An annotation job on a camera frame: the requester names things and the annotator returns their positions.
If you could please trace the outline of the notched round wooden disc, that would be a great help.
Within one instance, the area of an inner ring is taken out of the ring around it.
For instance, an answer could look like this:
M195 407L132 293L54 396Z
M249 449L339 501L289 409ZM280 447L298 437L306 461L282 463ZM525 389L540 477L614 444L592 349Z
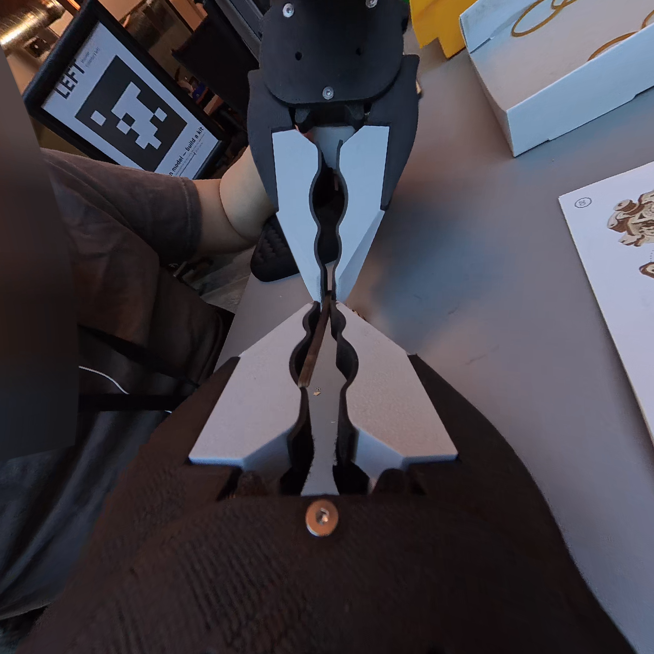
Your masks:
M310 342L306 359L302 365L299 378L298 378L298 387L307 388L310 385L311 378L315 369L315 365L323 344L324 334L326 327L330 320L330 295L328 294L323 300L323 306L321 309L321 314L318 319L318 323L313 334L313 338Z

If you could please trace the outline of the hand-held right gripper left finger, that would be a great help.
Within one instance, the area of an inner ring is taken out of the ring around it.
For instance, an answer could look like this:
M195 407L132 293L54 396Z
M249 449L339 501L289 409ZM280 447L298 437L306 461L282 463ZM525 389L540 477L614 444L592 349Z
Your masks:
M283 495L299 495L314 455L307 391L298 386L319 302L306 304L222 366L231 372L192 447L196 465L257 473Z

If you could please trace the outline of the white cardboard box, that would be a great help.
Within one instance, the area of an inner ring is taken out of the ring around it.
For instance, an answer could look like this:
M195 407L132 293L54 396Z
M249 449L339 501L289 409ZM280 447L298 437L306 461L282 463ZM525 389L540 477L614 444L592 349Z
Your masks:
M653 87L653 25L592 61L609 40L573 38L577 1L543 29L523 38L511 26L534 1L477 1L460 25L486 96L514 156L583 126Z

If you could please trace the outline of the cluster of tan rubber rings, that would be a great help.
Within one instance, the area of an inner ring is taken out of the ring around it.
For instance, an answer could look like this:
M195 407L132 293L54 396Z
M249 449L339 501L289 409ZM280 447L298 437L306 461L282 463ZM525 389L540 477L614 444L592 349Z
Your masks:
M577 1L535 1L528 5L511 26L513 38L523 38L543 29L561 14L570 17L568 9ZM602 43L588 57L587 61L624 43L644 29L653 25L652 1L584 1L586 12L576 11L572 36L590 35L593 43L611 31L611 38Z

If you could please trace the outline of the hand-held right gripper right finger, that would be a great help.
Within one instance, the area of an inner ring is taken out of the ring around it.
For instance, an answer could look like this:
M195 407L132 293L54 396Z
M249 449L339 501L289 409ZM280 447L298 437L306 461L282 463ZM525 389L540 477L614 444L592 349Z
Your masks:
M458 451L410 356L342 303L330 307L339 391L340 495L364 495L386 470L453 461Z

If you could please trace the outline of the illustrated instruction booklet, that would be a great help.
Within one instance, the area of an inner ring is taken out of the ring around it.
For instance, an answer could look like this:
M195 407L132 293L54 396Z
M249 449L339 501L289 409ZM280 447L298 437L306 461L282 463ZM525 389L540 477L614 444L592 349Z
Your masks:
M559 205L653 437L653 162L561 195Z

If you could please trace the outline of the black framed tag sign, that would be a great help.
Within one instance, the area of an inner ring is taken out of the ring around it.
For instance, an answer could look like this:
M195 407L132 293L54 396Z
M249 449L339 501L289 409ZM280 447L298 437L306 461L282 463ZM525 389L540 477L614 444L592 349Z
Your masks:
M86 156L205 178L228 141L98 1L86 1L22 95L30 116Z

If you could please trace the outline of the black bumpy pad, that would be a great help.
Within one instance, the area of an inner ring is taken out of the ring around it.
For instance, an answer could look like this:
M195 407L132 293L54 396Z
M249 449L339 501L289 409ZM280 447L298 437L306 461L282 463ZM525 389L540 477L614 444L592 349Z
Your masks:
M250 261L251 273L261 282L274 282L299 273L276 216L262 230Z

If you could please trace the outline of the yellow plastic bin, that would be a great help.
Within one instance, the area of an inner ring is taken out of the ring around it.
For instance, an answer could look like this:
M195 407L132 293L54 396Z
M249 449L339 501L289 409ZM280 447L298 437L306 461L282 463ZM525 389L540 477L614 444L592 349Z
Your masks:
M465 47L460 16L475 1L409 1L411 24L420 48L437 40L446 59Z

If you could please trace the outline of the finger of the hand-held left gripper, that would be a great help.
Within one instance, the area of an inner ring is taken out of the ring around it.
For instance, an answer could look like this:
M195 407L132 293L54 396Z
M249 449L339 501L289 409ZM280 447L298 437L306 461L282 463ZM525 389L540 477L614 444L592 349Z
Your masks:
M363 126L339 150L345 212L339 221L340 255L333 271L336 301L351 294L385 214L381 208L388 126Z
M309 295L322 303L324 269L317 255L320 226L313 207L321 153L296 129L273 133L272 143L279 202L277 218Z

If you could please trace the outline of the grey desk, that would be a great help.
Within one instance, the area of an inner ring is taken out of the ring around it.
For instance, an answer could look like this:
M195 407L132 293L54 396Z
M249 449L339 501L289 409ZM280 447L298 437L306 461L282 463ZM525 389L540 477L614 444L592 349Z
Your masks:
M466 52L421 53L413 152L351 305L495 425L622 625L653 622L653 445L559 196L653 160L653 91L512 157Z

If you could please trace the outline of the person's dark clothing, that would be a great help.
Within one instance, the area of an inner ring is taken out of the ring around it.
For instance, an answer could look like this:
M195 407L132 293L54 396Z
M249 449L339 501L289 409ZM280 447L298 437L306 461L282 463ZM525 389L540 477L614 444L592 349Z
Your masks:
M169 264L200 244L192 181L42 150L67 232L84 394L188 394L211 375L229 313ZM165 412L82 412L75 444L1 463L1 619L63 589L121 471Z

